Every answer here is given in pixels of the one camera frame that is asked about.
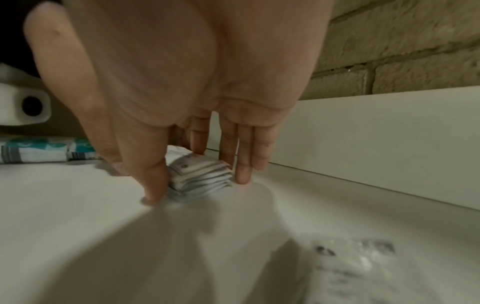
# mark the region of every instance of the black sleeve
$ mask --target black sleeve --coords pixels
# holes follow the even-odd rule
[[[24,21],[38,4],[61,0],[0,0],[0,62],[39,77],[24,36]]]

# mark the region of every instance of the teal and white package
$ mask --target teal and white package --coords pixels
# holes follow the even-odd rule
[[[0,136],[0,163],[44,163],[100,159],[81,138]]]

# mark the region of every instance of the brick wall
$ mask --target brick wall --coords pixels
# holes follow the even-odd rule
[[[301,99],[480,85],[480,0],[336,0]]]

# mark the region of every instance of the transparent plastic bag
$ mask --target transparent plastic bag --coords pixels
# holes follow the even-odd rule
[[[390,241],[309,239],[295,304],[441,304],[413,257]]]

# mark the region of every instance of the white tabletop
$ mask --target white tabletop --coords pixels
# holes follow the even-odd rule
[[[187,204],[142,196],[95,163],[1,165],[0,303],[282,303],[312,232],[390,239],[445,304],[480,298],[478,211],[276,165]]]

